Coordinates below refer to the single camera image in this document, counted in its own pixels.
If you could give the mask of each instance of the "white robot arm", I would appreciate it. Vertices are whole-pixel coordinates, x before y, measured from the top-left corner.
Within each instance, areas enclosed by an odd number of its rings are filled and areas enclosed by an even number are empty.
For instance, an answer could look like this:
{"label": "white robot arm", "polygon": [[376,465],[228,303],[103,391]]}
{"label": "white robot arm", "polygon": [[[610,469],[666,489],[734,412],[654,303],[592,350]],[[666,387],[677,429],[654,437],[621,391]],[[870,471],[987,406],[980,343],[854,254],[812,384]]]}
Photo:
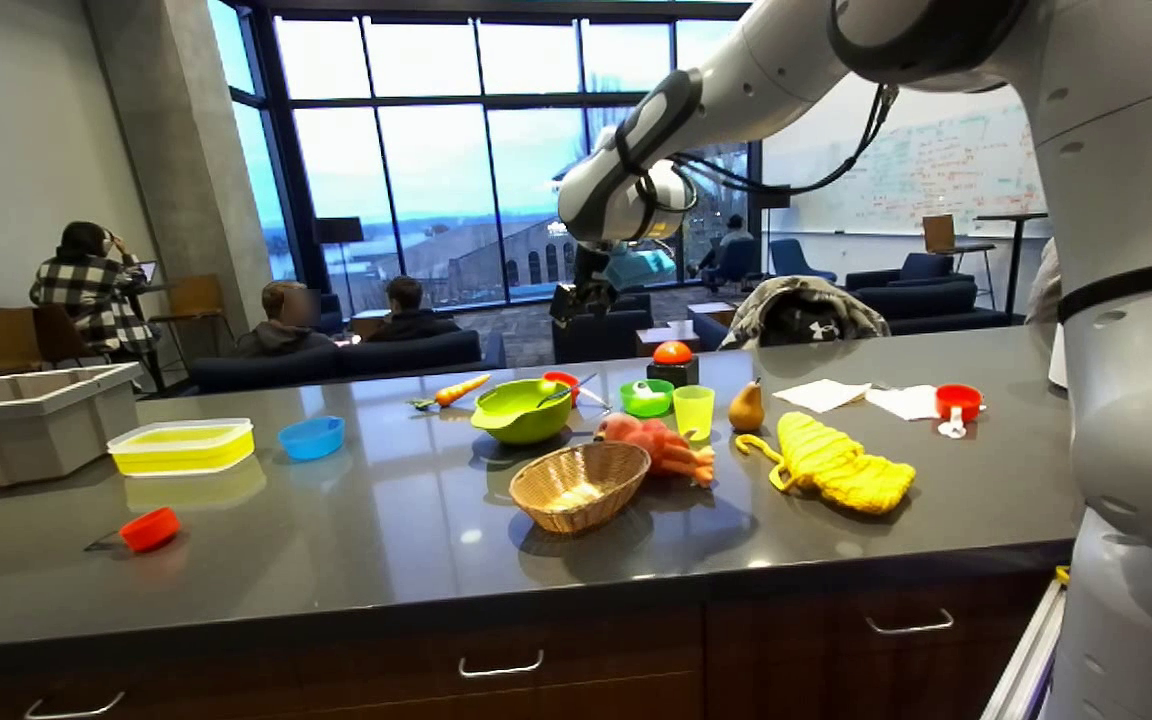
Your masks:
{"label": "white robot arm", "polygon": [[687,214],[674,154],[761,141],[844,72],[1026,100],[1088,498],[1047,715],[1152,715],[1152,0],[756,0],[566,177],[559,219],[583,244],[670,236]]}

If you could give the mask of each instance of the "large window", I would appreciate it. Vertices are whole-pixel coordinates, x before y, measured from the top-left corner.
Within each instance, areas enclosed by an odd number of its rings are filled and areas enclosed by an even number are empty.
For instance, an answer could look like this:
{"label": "large window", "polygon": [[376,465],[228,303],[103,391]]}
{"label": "large window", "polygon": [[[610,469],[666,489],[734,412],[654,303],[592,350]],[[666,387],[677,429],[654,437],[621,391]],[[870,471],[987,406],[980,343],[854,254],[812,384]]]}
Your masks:
{"label": "large window", "polygon": [[[273,92],[253,65],[247,80],[242,68],[228,80],[275,277],[296,254],[320,254],[330,287],[318,293],[338,293],[344,315],[385,310],[393,277],[417,277],[432,310],[547,302],[575,255],[556,225],[559,172],[670,68],[704,65],[735,32],[735,22],[304,22],[211,5],[221,46],[270,36],[255,47],[273,52],[259,56]],[[293,129],[275,154],[273,120]],[[711,159],[748,170],[748,149]],[[693,281],[687,266],[746,206],[699,184],[695,219],[674,244],[618,250],[610,277],[626,287]]]}

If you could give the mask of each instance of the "person in plaid shirt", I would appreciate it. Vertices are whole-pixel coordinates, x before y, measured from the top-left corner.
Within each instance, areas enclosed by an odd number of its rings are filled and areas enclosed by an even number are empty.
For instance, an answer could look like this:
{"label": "person in plaid shirt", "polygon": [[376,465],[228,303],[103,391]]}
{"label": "person in plaid shirt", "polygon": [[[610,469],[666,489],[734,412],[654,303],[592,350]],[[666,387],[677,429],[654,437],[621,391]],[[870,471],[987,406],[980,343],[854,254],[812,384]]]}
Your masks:
{"label": "person in plaid shirt", "polygon": [[34,303],[60,303],[75,331],[114,360],[155,360],[155,331],[135,315],[134,293],[146,273],[114,231],[71,219],[57,255],[38,268]]}

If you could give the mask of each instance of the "blue bowl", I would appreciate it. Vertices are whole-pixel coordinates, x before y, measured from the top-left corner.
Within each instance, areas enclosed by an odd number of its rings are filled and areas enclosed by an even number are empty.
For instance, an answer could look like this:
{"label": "blue bowl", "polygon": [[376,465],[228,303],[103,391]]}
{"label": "blue bowl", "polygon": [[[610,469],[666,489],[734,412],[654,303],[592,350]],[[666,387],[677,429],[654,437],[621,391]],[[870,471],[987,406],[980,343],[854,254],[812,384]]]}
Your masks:
{"label": "blue bowl", "polygon": [[313,415],[313,420],[287,425],[282,429],[282,450],[293,465],[330,461],[344,450],[344,420]]}

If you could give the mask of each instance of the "yellow toy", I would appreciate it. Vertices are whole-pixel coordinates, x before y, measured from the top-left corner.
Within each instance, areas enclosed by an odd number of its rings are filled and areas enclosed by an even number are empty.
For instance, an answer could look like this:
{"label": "yellow toy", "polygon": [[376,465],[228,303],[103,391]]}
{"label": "yellow toy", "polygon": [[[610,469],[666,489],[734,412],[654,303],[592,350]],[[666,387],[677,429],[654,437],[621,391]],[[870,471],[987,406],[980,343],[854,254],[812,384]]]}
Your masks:
{"label": "yellow toy", "polygon": [[782,491],[815,491],[830,505],[859,518],[890,518],[913,489],[915,469],[863,452],[848,433],[838,433],[803,412],[785,412],[775,425],[782,452],[761,437],[735,437],[742,452],[761,452],[775,469],[770,482]]}

